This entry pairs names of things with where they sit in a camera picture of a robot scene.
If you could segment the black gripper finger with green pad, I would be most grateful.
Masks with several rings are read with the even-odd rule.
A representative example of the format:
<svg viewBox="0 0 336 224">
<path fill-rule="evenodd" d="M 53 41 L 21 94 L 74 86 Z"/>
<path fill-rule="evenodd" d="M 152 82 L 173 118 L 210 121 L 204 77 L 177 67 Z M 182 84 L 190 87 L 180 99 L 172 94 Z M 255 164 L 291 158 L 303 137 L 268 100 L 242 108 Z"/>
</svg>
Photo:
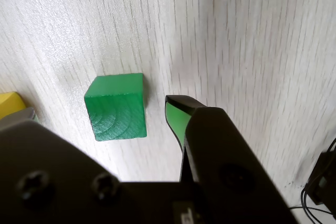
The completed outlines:
<svg viewBox="0 0 336 224">
<path fill-rule="evenodd" d="M 1 223 L 114 223 L 97 182 L 115 178 L 35 119 L 33 108 L 1 119 Z"/>
<path fill-rule="evenodd" d="M 165 97 L 165 118 L 183 150 L 181 178 L 201 189 L 206 222 L 296 223 L 279 191 L 218 107 L 187 95 Z"/>
</svg>

